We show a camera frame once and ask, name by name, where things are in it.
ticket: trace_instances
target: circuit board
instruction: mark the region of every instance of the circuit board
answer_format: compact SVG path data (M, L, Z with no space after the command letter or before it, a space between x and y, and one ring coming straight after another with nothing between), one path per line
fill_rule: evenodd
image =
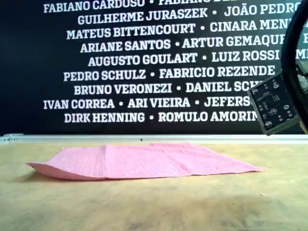
M248 95L264 134L269 136L299 123L281 73L252 87Z

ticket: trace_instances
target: black backdrop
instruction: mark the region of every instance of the black backdrop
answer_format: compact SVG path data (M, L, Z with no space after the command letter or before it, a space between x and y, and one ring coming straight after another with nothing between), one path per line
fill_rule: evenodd
M0 50L1 50L1 86L0 86L0 131L1 133L24 133L24 134L260 134L258 122L249 119L252 116L252 107L249 105L220 105L205 107L210 97L238 97L238 100L246 96L246 92L235 91L234 83L238 81L261 81L272 75L269 72L263 76L234 76L219 77L218 67L226 66L274 66L274 71L280 70L279 60L243 60L243 51L268 51L280 50L281 44L260 45L252 44L246 46L230 46L227 43L227 37L235 36L262 36L282 35L285 28L261 29L260 20L266 19L290 19L293 13L274 13L273 10L290 7L292 3L298 1L292 0L255 0L255 1L215 1L190 4L174 4L159 5L158 0L153 3L145 0L142 7L117 8L88 10L76 12L59 12L44 13L43 4L59 3L61 1L17 1L11 0L6 3L5 12L2 16L5 18L1 23ZM243 6L254 9L255 5L257 13L254 15L238 15L226 17L224 12L228 7ZM186 10L187 16L191 15L195 8L208 8L206 14L208 17L202 18L184 18L169 20L151 20L138 22L121 22L121 23L102 23L91 25L79 25L78 17L80 15L94 15L111 13L127 13L127 12L143 12L144 17L149 15L149 11L177 11L178 9ZM231 22L233 25L241 21L254 21L256 30L235 30L235 31L211 31L211 25L214 22ZM117 27L127 26L154 26L154 25L171 25L171 24L195 24L193 33L184 34L168 34L168 35L148 35L148 36L113 36L113 29ZM67 30L83 30L110 28L111 36L108 38L89 38L89 39L67 39ZM222 47L199 47L184 48L183 42L191 38L209 38L222 37ZM159 40L169 39L169 49L139 50L139 51L115 51L115 52L89 52L80 53L82 44L87 43L104 43L111 41L120 41L123 44L127 41L140 40ZM304 38L301 41L301 49L306 48ZM213 62L212 52L238 51L240 60L233 62ZM299 58L307 58L306 53L302 53ZM153 54L172 54L172 58L176 53L197 53L195 63L177 63L177 64L143 64L142 57L144 55ZM116 65L116 66L89 66L91 57L98 56L121 56L136 55L141 58L139 65ZM193 77L190 78L160 78L159 69L174 68L197 68L206 67L215 70L213 77ZM85 71L102 71L110 70L139 70L146 71L146 79L126 79L126 80L101 80L97 81L64 81L64 72L85 72ZM220 92L186 92L186 83L203 83L203 82L228 82L230 91ZM172 84L172 93L152 93L152 94L117 94L115 85L121 84ZM110 85L113 92L111 94L96 95L75 95L75 86L89 85ZM151 106L151 100L155 98L187 98L189 107L163 107L157 108ZM147 101L147 107L144 108L128 108L128 103L134 102L134 99L142 98ZM73 109L71 108L72 100L91 100L91 99L111 99L114 108L100 109ZM50 100L66 100L68 107L64 105L62 109L44 109L44 101ZM197 118L201 112L207 114L207 121L190 121L184 117L184 121L171 121L176 118L174 113L181 115L181 112L196 112ZM89 121L87 123L66 123L65 114L72 113L89 113ZM93 122L92 113L105 113L104 116L113 115L114 113L144 113L144 121L140 122L113 122L105 120L103 122ZM159 117L162 113L169 118L168 121ZM246 115L246 119L239 121L237 116ZM300 128L295 126L286 131L286 133L300 133Z

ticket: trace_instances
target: pink cloth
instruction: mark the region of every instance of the pink cloth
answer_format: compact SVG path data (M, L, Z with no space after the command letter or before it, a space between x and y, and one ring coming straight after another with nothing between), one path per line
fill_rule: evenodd
M263 171L190 143L63 148L47 162L27 162L37 172L66 180L184 177Z

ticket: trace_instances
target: wooden table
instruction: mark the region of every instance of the wooden table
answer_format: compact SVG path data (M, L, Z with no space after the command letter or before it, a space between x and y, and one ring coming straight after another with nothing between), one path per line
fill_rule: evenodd
M207 145L265 168L238 175L69 182L24 164L74 145L0 145L0 231L308 230L308 145Z

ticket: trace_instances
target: cable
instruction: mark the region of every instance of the cable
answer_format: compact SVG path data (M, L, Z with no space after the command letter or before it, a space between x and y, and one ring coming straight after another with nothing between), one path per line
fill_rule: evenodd
M282 45L282 77L287 91L306 128L308 128L308 101L302 91L296 71L296 49L303 27L308 19L308 0L302 0L287 28Z

